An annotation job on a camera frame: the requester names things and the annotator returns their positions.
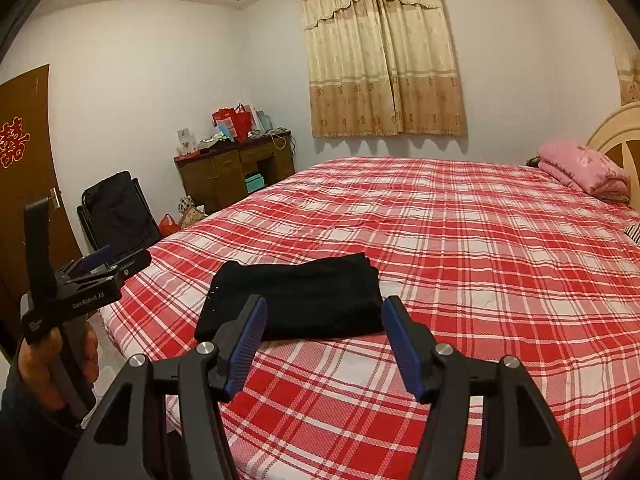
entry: desk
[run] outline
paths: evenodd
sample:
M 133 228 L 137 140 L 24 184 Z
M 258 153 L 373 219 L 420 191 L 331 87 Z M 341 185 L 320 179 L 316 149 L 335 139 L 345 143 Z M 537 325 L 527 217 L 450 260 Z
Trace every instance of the desk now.
M 225 143 L 220 147 L 174 158 L 187 195 L 211 214 L 239 202 L 248 195 L 245 178 L 252 173 L 264 177 L 265 186 L 295 173 L 290 134 Z

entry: teal box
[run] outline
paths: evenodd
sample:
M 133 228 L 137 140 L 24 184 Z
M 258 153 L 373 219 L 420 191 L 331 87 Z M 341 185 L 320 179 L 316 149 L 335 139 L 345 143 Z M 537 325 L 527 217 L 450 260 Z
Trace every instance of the teal box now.
M 249 193 L 253 193 L 264 187 L 264 177 L 260 173 L 250 176 L 244 181 L 246 182 L 246 190 Z

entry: silver screw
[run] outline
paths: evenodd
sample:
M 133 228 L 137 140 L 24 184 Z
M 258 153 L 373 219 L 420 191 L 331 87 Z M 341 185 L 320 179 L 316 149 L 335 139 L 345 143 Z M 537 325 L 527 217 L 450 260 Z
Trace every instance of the silver screw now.
M 444 357 L 453 354 L 453 346 L 449 343 L 438 343 L 436 345 L 436 354 Z
M 213 352 L 216 346 L 211 341 L 204 341 L 196 346 L 196 352 L 201 355 L 207 355 Z
M 145 361 L 146 361 L 146 357 L 144 357 L 142 354 L 135 354 L 129 358 L 129 364 L 134 368 L 138 368 L 139 366 L 142 366 L 145 363 Z
M 520 360 L 513 355 L 505 355 L 503 361 L 507 368 L 517 368 L 520 366 Z

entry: curtain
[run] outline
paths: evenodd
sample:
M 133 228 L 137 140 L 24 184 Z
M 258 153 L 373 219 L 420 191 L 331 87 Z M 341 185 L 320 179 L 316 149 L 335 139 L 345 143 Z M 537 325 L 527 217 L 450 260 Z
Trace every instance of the curtain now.
M 441 0 L 303 0 L 314 137 L 462 135 Z
M 607 0 L 598 0 L 616 57 L 622 105 L 640 101 L 640 48 Z

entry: red and white plaid sheet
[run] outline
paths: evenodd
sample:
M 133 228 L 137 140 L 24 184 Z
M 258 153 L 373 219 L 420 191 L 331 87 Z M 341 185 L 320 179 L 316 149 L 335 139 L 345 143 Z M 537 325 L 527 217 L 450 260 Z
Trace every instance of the red and white plaid sheet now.
M 640 425 L 640 247 L 623 233 L 638 219 L 531 168 L 343 158 L 161 241 L 102 316 L 126 357 L 169 358 L 195 345 L 223 262 L 364 251 L 383 296 L 400 296 L 439 341 L 486 360 L 519 356 L 583 478 L 601 479 Z M 472 400 L 464 480 L 481 406 Z M 178 419 L 175 400 L 169 409 Z M 428 410 L 376 335 L 264 344 L 222 413 L 242 478 L 405 479 Z

